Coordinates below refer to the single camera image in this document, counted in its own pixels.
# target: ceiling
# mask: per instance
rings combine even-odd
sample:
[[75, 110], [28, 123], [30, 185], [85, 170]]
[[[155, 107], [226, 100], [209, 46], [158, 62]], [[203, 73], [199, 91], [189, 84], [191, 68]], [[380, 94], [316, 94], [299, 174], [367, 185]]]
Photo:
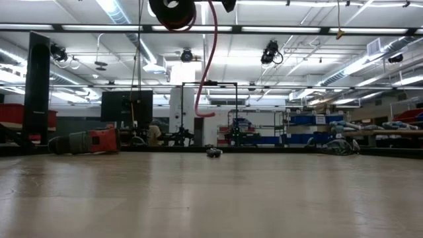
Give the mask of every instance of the ceiling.
[[[119, 0], [132, 23], [137, 22], [138, 0]], [[308, 3], [335, 3], [336, 1], [302, 1]], [[219, 24], [255, 24], [255, 25], [291, 25], [299, 26], [337, 26], [338, 10], [336, 6], [308, 7], [291, 5], [289, 7], [270, 4], [269, 1], [255, 1], [249, 5], [239, 3], [235, 11], [226, 13], [220, 3], [216, 3]], [[373, 5], [404, 4], [404, 1], [374, 1]], [[423, 1], [413, 1], [423, 6]], [[340, 23], [359, 27], [415, 27], [423, 25], [423, 7], [367, 7], [363, 11], [356, 5], [345, 6], [341, 1]], [[83, 23], [112, 24], [108, 15], [95, 0], [55, 0], [21, 1], [0, 0], [0, 22], [31, 23]], [[196, 24], [213, 24], [210, 8], [205, 4], [196, 4]], [[142, 24], [159, 24], [147, 10], [147, 0], [143, 6]], [[94, 84], [130, 84], [134, 70], [133, 55], [135, 46], [124, 34], [105, 34], [100, 38], [98, 60], [108, 63], [107, 71], [97, 71], [96, 61], [98, 34], [89, 33], [43, 33], [52, 42], [66, 47], [67, 53], [74, 55], [82, 63], [78, 69], [66, 68], [68, 72]], [[194, 55], [203, 58], [204, 39], [201, 34], [143, 34], [147, 47], [157, 55], [165, 56], [168, 66], [178, 63], [178, 54], [183, 48], [191, 48]], [[0, 32], [0, 38], [18, 48], [28, 49], [29, 33]], [[208, 79], [220, 82], [236, 81], [247, 85], [254, 81], [264, 85], [308, 85], [311, 76], [322, 76], [342, 67], [354, 57], [366, 53], [366, 45], [375, 40], [372, 36], [343, 36], [336, 40], [334, 36], [293, 36], [284, 47], [284, 62], [278, 67], [262, 68], [260, 57], [269, 40], [277, 40], [280, 47], [289, 39], [288, 35], [261, 34], [220, 34], [215, 57], [212, 61]], [[398, 37], [381, 37], [381, 42], [389, 42]], [[206, 35], [206, 48], [210, 51], [213, 36]], [[421, 43], [413, 45], [413, 51], [404, 55], [405, 61], [412, 61], [423, 53]], [[296, 65], [308, 58], [301, 66]], [[196, 80], [202, 76], [202, 62], [192, 62], [196, 68]], [[383, 72], [382, 62], [371, 65], [353, 76], [369, 79]], [[164, 75], [141, 72], [146, 84], [166, 84]], [[287, 95], [290, 90], [273, 90], [269, 93]], [[157, 89], [156, 93], [169, 93], [167, 89]]]

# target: beige floor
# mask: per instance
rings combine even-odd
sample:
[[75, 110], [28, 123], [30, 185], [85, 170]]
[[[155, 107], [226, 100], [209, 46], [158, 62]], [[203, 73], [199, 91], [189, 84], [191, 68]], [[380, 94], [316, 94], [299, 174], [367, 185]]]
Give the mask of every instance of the beige floor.
[[0, 237], [423, 237], [423, 160], [0, 158]]

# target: white ceiling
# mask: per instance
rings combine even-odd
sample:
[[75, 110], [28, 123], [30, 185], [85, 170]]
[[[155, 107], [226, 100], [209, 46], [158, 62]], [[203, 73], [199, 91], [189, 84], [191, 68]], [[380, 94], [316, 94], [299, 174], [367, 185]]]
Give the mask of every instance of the white ceiling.
[[[138, 16], [137, 0], [120, 0], [124, 10], [133, 23]], [[345, 7], [343, 1], [340, 12], [340, 22], [346, 22], [351, 16], [358, 12], [357, 6]], [[95, 0], [56, 0], [56, 1], [21, 1], [21, 0], [0, 0], [0, 22], [48, 22], [48, 23], [89, 23], [89, 24], [111, 24], [112, 21], [101, 9]], [[284, 5], [238, 5], [237, 12], [226, 13], [222, 5], [215, 5], [219, 24], [260, 24], [260, 25], [293, 25], [297, 26], [304, 19], [303, 25], [311, 26], [336, 26], [337, 8], [324, 7], [300, 7]], [[206, 6], [206, 24], [212, 24], [212, 16]], [[198, 18], [196, 24], [201, 24], [201, 6], [197, 5]], [[368, 7], [360, 13], [348, 26], [378, 26], [378, 27], [421, 27], [423, 25], [423, 8], [418, 7], [394, 7], [375, 8]], [[142, 12], [143, 24], [159, 24], [155, 17], [147, 12], [147, 0], [145, 0], [144, 11]], [[77, 54], [77, 58], [83, 65], [72, 70], [70, 73], [80, 76], [93, 83], [107, 83], [108, 80], [115, 80], [117, 83], [130, 83], [134, 65], [134, 45], [123, 34], [105, 34], [100, 39], [100, 53], [110, 53], [109, 56], [99, 56], [100, 61], [109, 63], [107, 71], [97, 71], [94, 65], [96, 60], [93, 55], [96, 52], [98, 34], [60, 34], [45, 33], [53, 42], [64, 46], [70, 54]], [[24, 32], [0, 32], [0, 38], [7, 40], [20, 48], [28, 48], [28, 33]], [[181, 52], [183, 48], [191, 48], [195, 55], [203, 56], [203, 38], [201, 34], [144, 34], [142, 38], [148, 48], [155, 54], [164, 55], [168, 59], [175, 59], [175, 52]], [[217, 81], [238, 81], [247, 84], [249, 81], [261, 82], [260, 56], [268, 41], [275, 39], [279, 45], [289, 36], [274, 35], [230, 35], [221, 34], [218, 37], [215, 59], [210, 68], [208, 79]], [[376, 37], [344, 36], [336, 40], [334, 36], [294, 36], [285, 47], [284, 63], [277, 68], [270, 68], [262, 78], [268, 85], [281, 81], [285, 85], [307, 84], [307, 75], [324, 75], [351, 58], [366, 51], [366, 44], [375, 40]], [[392, 38], [382, 37], [382, 42]], [[212, 46], [212, 35], [207, 35], [208, 45]], [[313, 49], [309, 43], [320, 43], [321, 49], [317, 50], [309, 60], [298, 69], [286, 76], [295, 65], [306, 57]], [[201, 77], [200, 62], [193, 63], [198, 68], [196, 80]], [[382, 67], [366, 69], [357, 73], [366, 77], [374, 76], [383, 70]], [[100, 77], [94, 80], [93, 74]], [[162, 75], [142, 73], [143, 79], [159, 79], [165, 83]], [[290, 91], [272, 91], [275, 93], [289, 93]]]

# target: person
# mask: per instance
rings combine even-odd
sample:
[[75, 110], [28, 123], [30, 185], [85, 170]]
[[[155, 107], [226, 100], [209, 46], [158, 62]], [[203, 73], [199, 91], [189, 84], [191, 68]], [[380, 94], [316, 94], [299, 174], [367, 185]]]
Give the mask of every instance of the person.
[[161, 140], [161, 131], [160, 128], [152, 122], [149, 124], [148, 129], [148, 146], [161, 146], [163, 145], [163, 140]]
[[[310, 138], [305, 147], [316, 148], [316, 143], [314, 142], [314, 138]], [[325, 153], [327, 155], [352, 155], [352, 154], [358, 153], [359, 150], [360, 150], [360, 146], [358, 145], [357, 141], [354, 139], [352, 140], [352, 145], [349, 144], [345, 139], [334, 139], [324, 144], [320, 148], [320, 152]]]

